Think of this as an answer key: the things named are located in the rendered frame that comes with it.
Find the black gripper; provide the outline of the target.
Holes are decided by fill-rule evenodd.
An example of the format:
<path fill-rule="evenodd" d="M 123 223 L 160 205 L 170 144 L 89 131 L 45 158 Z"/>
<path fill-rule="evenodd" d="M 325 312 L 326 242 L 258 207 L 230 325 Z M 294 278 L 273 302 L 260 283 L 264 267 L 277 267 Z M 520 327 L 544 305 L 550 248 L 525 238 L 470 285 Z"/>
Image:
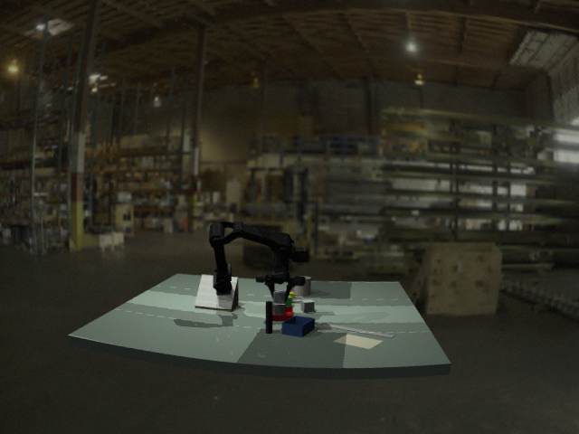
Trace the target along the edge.
<path fill-rule="evenodd" d="M 278 265 L 280 269 L 283 269 L 283 266 L 287 266 L 287 269 L 289 271 L 289 263 L 275 263 L 274 262 L 273 270 L 274 270 L 275 265 Z M 271 284 L 271 277 L 268 274 L 260 273 L 256 277 L 256 282 L 258 282 L 258 283 L 264 283 L 265 282 L 265 285 L 268 286 L 268 288 L 271 292 L 271 295 L 273 297 L 274 284 Z M 285 301 L 286 301 L 288 299 L 288 296 L 289 296 L 292 288 L 294 288 L 296 286 L 304 287 L 304 285 L 306 284 L 306 278 L 301 277 L 301 276 L 295 276 L 295 278 L 289 278 L 289 281 L 284 281 L 284 282 L 288 282 L 287 290 L 286 290 L 286 296 L 285 296 Z"/>

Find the grey tapered cup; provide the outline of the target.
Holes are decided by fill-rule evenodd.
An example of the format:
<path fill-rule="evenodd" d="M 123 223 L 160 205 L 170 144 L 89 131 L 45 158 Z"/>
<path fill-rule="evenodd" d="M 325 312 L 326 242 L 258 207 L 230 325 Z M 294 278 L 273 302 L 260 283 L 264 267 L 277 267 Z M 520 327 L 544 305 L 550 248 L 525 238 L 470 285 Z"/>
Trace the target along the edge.
<path fill-rule="evenodd" d="M 306 284 L 304 287 L 296 286 L 294 287 L 294 295 L 299 297 L 306 297 L 310 295 L 311 288 L 311 277 L 301 276 L 306 278 Z"/>

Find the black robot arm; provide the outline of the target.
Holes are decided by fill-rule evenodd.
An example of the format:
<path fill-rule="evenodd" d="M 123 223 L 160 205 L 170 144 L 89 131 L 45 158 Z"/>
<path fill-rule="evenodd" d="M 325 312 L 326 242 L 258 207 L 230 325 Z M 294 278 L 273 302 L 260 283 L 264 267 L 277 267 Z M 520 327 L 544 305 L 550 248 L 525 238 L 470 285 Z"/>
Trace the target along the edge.
<path fill-rule="evenodd" d="M 232 228 L 233 231 L 224 237 L 224 228 Z M 232 268 L 231 264 L 226 263 L 223 245 L 238 238 L 270 247 L 270 250 L 274 251 L 275 263 L 289 263 L 289 258 L 292 263 L 308 263 L 308 247 L 295 248 L 294 241 L 288 233 L 279 231 L 272 233 L 240 221 L 216 222 L 210 225 L 209 243 L 214 248 L 216 270 L 214 270 L 213 286 L 217 295 L 231 295 Z M 289 281 L 290 273 L 287 266 L 283 266 L 283 269 L 280 269 L 278 265 L 275 266 L 270 275 L 271 284 L 282 285 L 284 281 Z"/>

